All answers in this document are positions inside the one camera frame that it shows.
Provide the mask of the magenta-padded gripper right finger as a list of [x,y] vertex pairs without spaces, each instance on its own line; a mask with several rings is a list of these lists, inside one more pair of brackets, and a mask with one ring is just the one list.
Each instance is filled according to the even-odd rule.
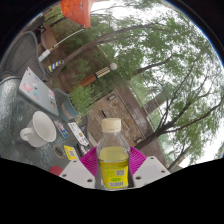
[[135,188],[157,181],[170,172],[155,156],[145,156],[134,147],[130,148],[129,170]]

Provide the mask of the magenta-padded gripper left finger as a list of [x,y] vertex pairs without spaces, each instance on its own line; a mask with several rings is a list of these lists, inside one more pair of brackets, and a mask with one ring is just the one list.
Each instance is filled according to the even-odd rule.
[[92,148],[81,159],[72,160],[60,174],[60,177],[78,186],[94,189],[98,172],[96,148]]

